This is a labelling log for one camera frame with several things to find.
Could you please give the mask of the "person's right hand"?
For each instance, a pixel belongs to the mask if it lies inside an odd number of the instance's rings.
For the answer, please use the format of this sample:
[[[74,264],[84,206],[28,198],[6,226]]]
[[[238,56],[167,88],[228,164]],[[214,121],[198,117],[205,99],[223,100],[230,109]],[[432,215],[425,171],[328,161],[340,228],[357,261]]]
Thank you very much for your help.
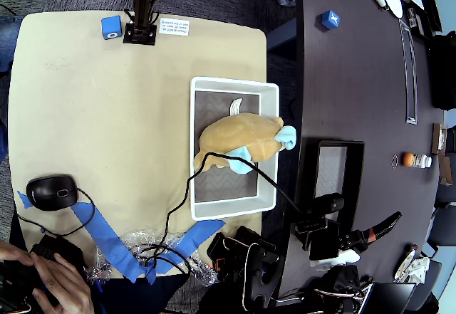
[[[58,253],[54,254],[55,261],[35,253],[31,253],[31,258],[43,285],[58,301],[57,305],[52,305],[41,289],[34,288],[32,295],[43,313],[95,312],[90,288],[75,266]]]

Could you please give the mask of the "person's left hand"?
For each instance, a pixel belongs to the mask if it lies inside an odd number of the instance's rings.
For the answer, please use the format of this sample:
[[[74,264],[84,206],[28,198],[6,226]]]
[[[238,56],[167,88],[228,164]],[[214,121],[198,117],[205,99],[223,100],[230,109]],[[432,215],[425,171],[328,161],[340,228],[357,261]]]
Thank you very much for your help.
[[[0,260],[18,261],[25,266],[33,265],[33,260],[27,251],[17,248],[2,240],[0,240]]]

